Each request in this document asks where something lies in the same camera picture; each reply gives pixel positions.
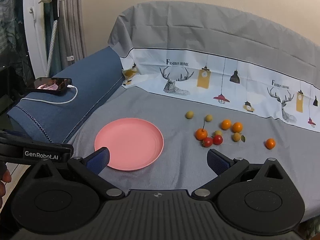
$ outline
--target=blue armrest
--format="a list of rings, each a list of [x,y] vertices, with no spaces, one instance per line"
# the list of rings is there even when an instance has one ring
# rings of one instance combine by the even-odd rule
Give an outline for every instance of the blue armrest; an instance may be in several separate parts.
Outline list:
[[[50,105],[22,100],[8,112],[10,118],[33,140],[66,143],[124,80],[120,58],[110,47],[74,63],[55,77],[72,79],[72,84],[78,88],[78,95],[72,102]],[[65,102],[74,94],[75,89],[68,89],[63,96],[34,92],[28,94],[27,98]]]

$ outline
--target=phone screen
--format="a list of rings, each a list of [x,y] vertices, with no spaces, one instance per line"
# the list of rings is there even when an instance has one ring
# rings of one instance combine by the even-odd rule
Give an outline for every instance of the phone screen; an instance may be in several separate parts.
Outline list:
[[[61,91],[69,84],[69,78],[37,78],[28,88]]]

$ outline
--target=plate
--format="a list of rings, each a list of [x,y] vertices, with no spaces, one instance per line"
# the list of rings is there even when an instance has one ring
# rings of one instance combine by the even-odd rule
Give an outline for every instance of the plate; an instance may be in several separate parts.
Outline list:
[[[122,118],[108,123],[96,136],[94,149],[107,147],[108,166],[121,171],[135,171],[153,163],[161,154],[164,139],[151,122]]]

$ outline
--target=deer head illustration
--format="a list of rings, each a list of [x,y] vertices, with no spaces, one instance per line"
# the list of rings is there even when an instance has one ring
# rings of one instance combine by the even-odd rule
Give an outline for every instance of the deer head illustration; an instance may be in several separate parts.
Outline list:
[[[190,95],[190,92],[188,90],[182,90],[182,89],[176,87],[175,83],[176,83],[176,81],[188,80],[193,75],[194,71],[190,75],[189,71],[185,68],[185,70],[187,72],[186,76],[183,77],[182,74],[181,74],[180,78],[178,78],[176,80],[171,80],[171,79],[169,79],[170,72],[168,74],[165,74],[165,70],[168,67],[169,66],[167,66],[163,71],[161,71],[161,68],[160,68],[160,72],[162,74],[162,77],[167,80],[167,83],[165,84],[165,87],[164,87],[163,91],[166,92],[166,93],[169,93],[169,94],[176,94],[176,95],[181,95],[181,96]]]
[[[267,90],[268,90],[268,93],[271,97],[276,98],[277,101],[279,103],[281,103],[282,118],[287,122],[295,123],[297,121],[297,119],[293,115],[286,113],[284,110],[284,107],[287,105],[287,102],[292,101],[292,99],[294,98],[294,95],[291,96],[289,90],[287,90],[287,92],[289,93],[289,97],[287,98],[287,96],[284,96],[284,100],[281,101],[280,97],[277,96],[277,93],[272,94],[271,91],[273,90],[273,88],[271,88],[270,91],[268,88],[267,88]]]

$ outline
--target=deer antlers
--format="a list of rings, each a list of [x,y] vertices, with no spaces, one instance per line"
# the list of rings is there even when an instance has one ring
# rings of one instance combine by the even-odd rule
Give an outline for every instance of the deer antlers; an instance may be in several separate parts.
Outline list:
[[[160,72],[161,72],[163,78],[166,79],[166,80],[170,80],[170,79],[169,79],[170,73],[169,73],[168,75],[165,74],[165,70],[166,70],[168,67],[169,67],[169,66],[167,66],[163,71],[161,71],[161,68],[160,68]],[[182,74],[181,74],[180,78],[176,79],[176,81],[185,81],[185,80],[188,80],[188,79],[193,75],[193,73],[194,73],[194,71],[193,71],[193,73],[192,73],[191,75],[189,75],[189,71],[188,71],[186,68],[185,68],[185,70],[186,70],[186,72],[187,72],[187,75],[184,76],[184,77],[182,77]]]
[[[294,95],[293,95],[293,97],[291,97],[289,90],[287,90],[287,92],[289,93],[289,97],[287,98],[287,96],[284,96],[284,100],[282,100],[282,102],[281,102],[281,99],[279,96],[277,96],[277,93],[275,93],[274,95],[271,93],[273,88],[271,88],[270,91],[268,88],[267,88],[267,90],[268,90],[269,95],[273,98],[276,98],[277,101],[280,102],[282,106],[286,106],[286,102],[290,102],[294,98]]]

